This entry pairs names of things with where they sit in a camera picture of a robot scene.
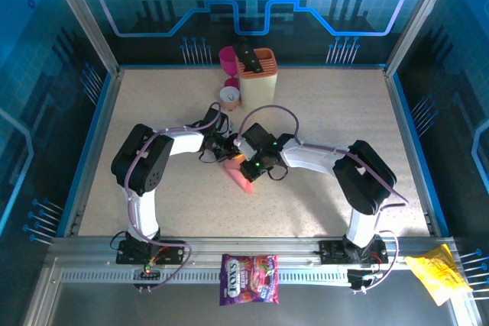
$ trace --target magenta cup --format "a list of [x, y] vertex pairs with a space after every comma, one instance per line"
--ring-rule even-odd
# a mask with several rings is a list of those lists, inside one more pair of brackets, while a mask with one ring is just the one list
[[238, 74], [238, 66], [236, 65], [236, 54], [232, 46], [226, 46], [219, 51], [219, 60], [221, 61], [222, 70], [229, 76]]
[[224, 82], [224, 87], [235, 87], [239, 89], [239, 79], [232, 76]]

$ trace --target candy bag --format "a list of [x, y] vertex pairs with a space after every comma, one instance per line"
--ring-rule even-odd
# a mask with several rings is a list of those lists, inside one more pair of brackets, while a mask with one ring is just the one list
[[458, 292], [472, 291], [458, 272], [452, 253], [446, 244], [421, 257], [406, 257], [406, 264], [421, 280], [438, 306]]
[[220, 305], [278, 304], [278, 261], [271, 256], [222, 255]]

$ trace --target small cup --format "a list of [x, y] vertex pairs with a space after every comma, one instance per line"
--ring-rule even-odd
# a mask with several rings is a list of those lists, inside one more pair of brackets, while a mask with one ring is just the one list
[[224, 87], [235, 87], [239, 89], [239, 79], [232, 76], [224, 82]]
[[239, 89], [236, 87], [224, 87], [219, 93], [222, 107], [232, 111], [239, 105]]

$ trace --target pink object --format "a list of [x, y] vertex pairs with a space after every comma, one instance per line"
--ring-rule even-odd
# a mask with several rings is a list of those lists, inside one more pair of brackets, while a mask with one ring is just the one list
[[239, 89], [239, 79], [232, 76], [224, 82], [224, 87], [235, 87]]
[[221, 61], [221, 67], [229, 76], [235, 76], [238, 74], [238, 66], [236, 65], [236, 54], [232, 46], [226, 46], [219, 51], [219, 60]]
[[241, 172], [239, 172], [239, 165], [245, 160], [245, 156], [234, 158], [233, 160], [224, 161], [225, 171], [232, 177], [232, 179], [246, 192], [248, 195], [253, 193], [253, 185], [249, 182]]

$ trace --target metal frame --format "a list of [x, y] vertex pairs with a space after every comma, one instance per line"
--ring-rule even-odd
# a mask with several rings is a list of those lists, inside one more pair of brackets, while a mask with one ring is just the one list
[[73, 184], [66, 200], [65, 210], [58, 227], [58, 237], [70, 236], [73, 232], [78, 232], [77, 229], [79, 229], [80, 223], [77, 223], [76, 219], [81, 220], [88, 201], [90, 188], [95, 177], [105, 135], [107, 134], [123, 77], [124, 73], [120, 72], [116, 77], [113, 76], [108, 82], [104, 83], [85, 146], [76, 168]]
[[413, 43], [416, 35], [418, 34], [421, 26], [428, 17], [429, 13], [433, 10], [437, 0], [422, 0], [421, 3], [413, 11], [414, 17], [411, 18], [409, 24], [404, 28], [399, 40], [394, 47], [393, 52], [389, 56], [387, 61], [386, 74], [393, 76], [399, 67], [401, 61], [406, 55], [408, 49]]
[[90, 43], [93, 45], [107, 71], [111, 76], [117, 76], [119, 71], [117, 60], [110, 50], [110, 46], [107, 44], [85, 0], [66, 0], [66, 2], [85, 31], [86, 36], [89, 38]]
[[[192, 261], [173, 280], [173, 283], [209, 284], [219, 282], [222, 253], [239, 253], [254, 256], [275, 253], [279, 257], [281, 282], [288, 284], [322, 284], [344, 286], [346, 266], [321, 266], [318, 250], [320, 240], [339, 238], [183, 238], [193, 246]], [[393, 259], [393, 239], [384, 239], [390, 260]], [[141, 283], [137, 274], [141, 266], [118, 265], [115, 251], [110, 249], [108, 237], [56, 238], [51, 244], [45, 267], [40, 275], [24, 326], [49, 324], [60, 296], [61, 283]], [[407, 270], [406, 256], [419, 256], [440, 244], [447, 244], [463, 273], [461, 261], [453, 238], [402, 237], [400, 256], [394, 271]], [[162, 278], [168, 276], [175, 266], [158, 266]], [[471, 294], [460, 295], [451, 300], [453, 316], [460, 325], [479, 325], [480, 317]]]

